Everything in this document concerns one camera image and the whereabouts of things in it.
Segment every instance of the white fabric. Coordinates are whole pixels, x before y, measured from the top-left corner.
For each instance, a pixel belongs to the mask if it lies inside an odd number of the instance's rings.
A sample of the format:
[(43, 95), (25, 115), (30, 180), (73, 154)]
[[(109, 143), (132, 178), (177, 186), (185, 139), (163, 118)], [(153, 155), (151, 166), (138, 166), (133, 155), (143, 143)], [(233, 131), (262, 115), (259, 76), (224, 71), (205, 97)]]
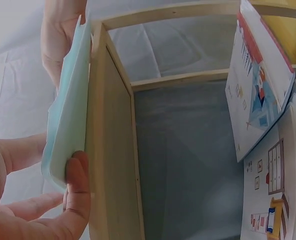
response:
[[(187, 0), (88, 0), (92, 19)], [(0, 0), (0, 139), (44, 132), (55, 88), (40, 53), (43, 0)], [(236, 18), (205, 16), (111, 31), (132, 81), (228, 68)], [(53, 191), (40, 163), (8, 176), (2, 204)], [(54, 217), (61, 206), (48, 212)], [(88, 239), (86, 229), (82, 239)]]

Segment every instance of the wooden panel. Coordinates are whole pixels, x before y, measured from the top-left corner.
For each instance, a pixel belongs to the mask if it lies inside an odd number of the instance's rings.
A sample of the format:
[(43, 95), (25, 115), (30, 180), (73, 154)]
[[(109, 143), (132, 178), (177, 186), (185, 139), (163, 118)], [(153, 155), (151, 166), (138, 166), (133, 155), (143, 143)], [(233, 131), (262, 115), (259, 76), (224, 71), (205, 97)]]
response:
[(107, 32), (102, 24), (93, 25), (92, 32), (86, 131), (90, 238), (140, 240), (133, 92), (127, 89), (106, 47)]
[(91, 192), (89, 234), (92, 240), (106, 240), (108, 239), (108, 223), (103, 173), (104, 143), (102, 141), (104, 136), (103, 89), (106, 58), (106, 31), (100, 22), (94, 24), (92, 27), (93, 42), (90, 58), (85, 143), (85, 151), (89, 157), (89, 184)]
[(141, 238), (137, 203), (131, 96), (106, 52), (103, 170), (110, 240)]
[(133, 137), (133, 152), (134, 152), (134, 171), (136, 179), (136, 188), (137, 188), (137, 203), (138, 203), (138, 214), (139, 214), (139, 223), (140, 223), (140, 232), (141, 240), (145, 240), (145, 227), (144, 227), (144, 216), (143, 216), (143, 205), (142, 205), (142, 194), (141, 194), (141, 185), (140, 185), (140, 173), (139, 173), (139, 162), (138, 162), (138, 147), (137, 147), (137, 131), (136, 131), (136, 114), (135, 114), (135, 98), (134, 92), (126, 70), (118, 56), (115, 45), (106, 32), (106, 47), (109, 51), (110, 56), (122, 78), (123, 84), (127, 88), (127, 91), (130, 95), (131, 101), (131, 120), (132, 120), (132, 137)]

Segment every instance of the wooden beam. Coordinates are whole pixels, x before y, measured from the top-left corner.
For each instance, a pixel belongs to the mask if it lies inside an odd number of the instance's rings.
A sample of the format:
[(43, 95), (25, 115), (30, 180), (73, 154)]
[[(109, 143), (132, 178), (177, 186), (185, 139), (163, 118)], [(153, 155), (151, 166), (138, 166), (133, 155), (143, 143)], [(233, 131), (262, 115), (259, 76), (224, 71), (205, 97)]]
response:
[[(292, 67), (296, 72), (296, 64), (292, 65)], [(181, 84), (226, 80), (228, 77), (228, 72), (229, 68), (225, 68), (218, 70), (199, 71), (179, 75), (164, 76), (148, 80), (133, 81), (131, 83), (131, 87), (134, 92), (138, 92), (162, 87), (171, 87)]]
[(205, 15), (236, 15), (239, 11), (239, 0), (205, 0), (170, 4), (163, 7), (151, 7), (126, 14), (102, 19), (107, 30), (144, 24), (154, 21), (197, 17)]
[(296, 19), (296, 7), (294, 6), (276, 3), (263, 3), (259, 1), (250, 2), (260, 15), (279, 16)]
[[(281, 16), (296, 19), (296, 7), (285, 4), (251, 1), (260, 15)], [(239, 0), (206, 0), (151, 7), (102, 19), (106, 30), (144, 24), (154, 21), (197, 17), (206, 15), (236, 15)]]

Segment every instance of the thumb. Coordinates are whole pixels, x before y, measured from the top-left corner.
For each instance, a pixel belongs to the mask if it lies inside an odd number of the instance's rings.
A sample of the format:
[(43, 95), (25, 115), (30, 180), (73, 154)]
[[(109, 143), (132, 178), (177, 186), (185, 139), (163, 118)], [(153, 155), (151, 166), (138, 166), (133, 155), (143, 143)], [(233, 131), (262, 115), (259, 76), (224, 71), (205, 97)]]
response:
[(56, 218), (74, 239), (79, 239), (89, 221), (90, 189), (88, 182), (88, 157), (77, 152), (66, 165), (67, 200), (64, 212)]

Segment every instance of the printed picture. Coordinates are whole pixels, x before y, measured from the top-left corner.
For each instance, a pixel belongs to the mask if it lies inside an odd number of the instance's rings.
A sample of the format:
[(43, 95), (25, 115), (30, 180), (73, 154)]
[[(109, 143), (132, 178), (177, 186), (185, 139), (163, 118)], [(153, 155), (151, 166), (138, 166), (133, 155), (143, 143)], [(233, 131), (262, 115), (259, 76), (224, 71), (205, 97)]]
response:
[(258, 189), (259, 189), (259, 176), (257, 176), (257, 177), (254, 179), (254, 189), (255, 189), (255, 190), (258, 190)]
[(263, 171), (263, 160), (258, 161), (258, 173), (261, 173)]

